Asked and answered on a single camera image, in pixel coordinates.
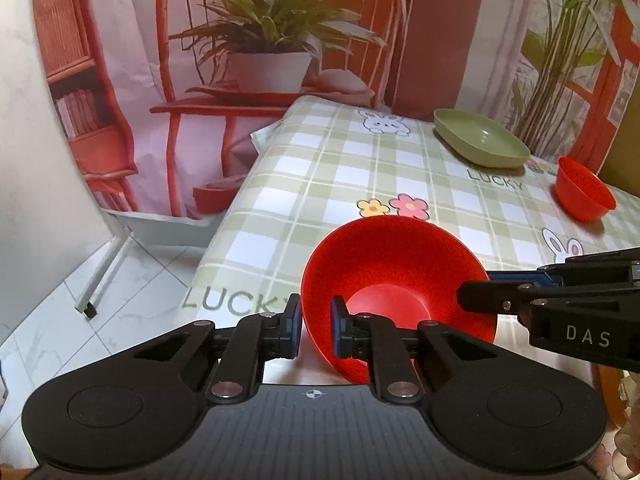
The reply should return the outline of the red bowl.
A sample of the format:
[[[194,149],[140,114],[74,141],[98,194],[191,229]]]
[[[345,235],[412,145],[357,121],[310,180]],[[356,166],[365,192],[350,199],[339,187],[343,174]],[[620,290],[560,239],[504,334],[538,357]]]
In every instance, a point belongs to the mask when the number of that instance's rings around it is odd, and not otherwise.
[[[300,300],[322,358],[349,382],[365,384],[365,362],[333,354],[334,297],[343,297],[351,314],[386,316],[412,330],[435,320],[491,344],[497,318],[465,312],[457,302],[462,283],[487,280],[480,260],[447,231],[418,219],[377,216],[346,223],[322,240],[306,264]]]
[[[617,207],[610,189],[591,170],[565,156],[558,160],[553,189],[565,212],[582,223],[598,221]]]

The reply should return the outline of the green square plate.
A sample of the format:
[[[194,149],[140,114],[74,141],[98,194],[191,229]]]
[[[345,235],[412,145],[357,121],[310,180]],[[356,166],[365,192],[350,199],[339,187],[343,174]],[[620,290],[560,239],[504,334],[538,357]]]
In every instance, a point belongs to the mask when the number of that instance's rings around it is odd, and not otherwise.
[[[514,169],[529,159],[528,147],[488,117],[466,110],[434,110],[434,129],[462,158],[476,166]]]

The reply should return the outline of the wooden headboard panel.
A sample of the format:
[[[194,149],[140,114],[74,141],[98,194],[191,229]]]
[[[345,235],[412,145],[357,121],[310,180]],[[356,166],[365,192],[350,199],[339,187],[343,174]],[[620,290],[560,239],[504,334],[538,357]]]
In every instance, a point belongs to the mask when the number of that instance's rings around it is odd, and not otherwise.
[[[607,184],[639,195],[639,110],[628,110],[614,142],[600,170],[600,178]]]

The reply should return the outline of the white backdrop stand leg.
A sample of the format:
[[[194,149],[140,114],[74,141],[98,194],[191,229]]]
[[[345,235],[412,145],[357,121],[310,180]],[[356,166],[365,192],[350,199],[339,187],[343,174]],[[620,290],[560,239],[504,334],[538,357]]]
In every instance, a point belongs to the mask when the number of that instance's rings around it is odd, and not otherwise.
[[[131,236],[131,230],[128,226],[124,226],[120,229],[120,232],[116,234],[106,245],[102,259],[96,266],[85,284],[81,294],[76,299],[75,310],[82,314],[87,320],[92,320],[96,316],[96,306],[91,301],[91,298],[98,288],[99,284],[105,278],[108,269],[118,257],[122,248],[126,245]]]

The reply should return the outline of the green plaid bunny tablecloth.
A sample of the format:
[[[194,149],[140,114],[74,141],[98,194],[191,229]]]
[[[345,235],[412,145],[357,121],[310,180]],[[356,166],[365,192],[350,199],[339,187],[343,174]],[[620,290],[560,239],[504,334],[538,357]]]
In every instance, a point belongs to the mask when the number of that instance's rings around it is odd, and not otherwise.
[[[195,271],[183,310],[232,326],[296,292],[312,251],[361,218],[429,221],[489,270],[524,270],[639,241],[639,201],[616,191],[601,222],[579,224],[552,196],[555,166],[475,168],[429,122],[376,132],[362,110],[307,98],[256,136],[257,162]]]

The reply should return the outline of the printed room backdrop cloth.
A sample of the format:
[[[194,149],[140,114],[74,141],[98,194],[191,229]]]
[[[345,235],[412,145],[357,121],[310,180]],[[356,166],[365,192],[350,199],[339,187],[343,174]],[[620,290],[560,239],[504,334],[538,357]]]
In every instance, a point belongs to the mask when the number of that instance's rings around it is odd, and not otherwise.
[[[73,160],[128,216],[224,211],[302,96],[375,130],[470,110],[594,171],[639,114],[639,0],[32,1]]]

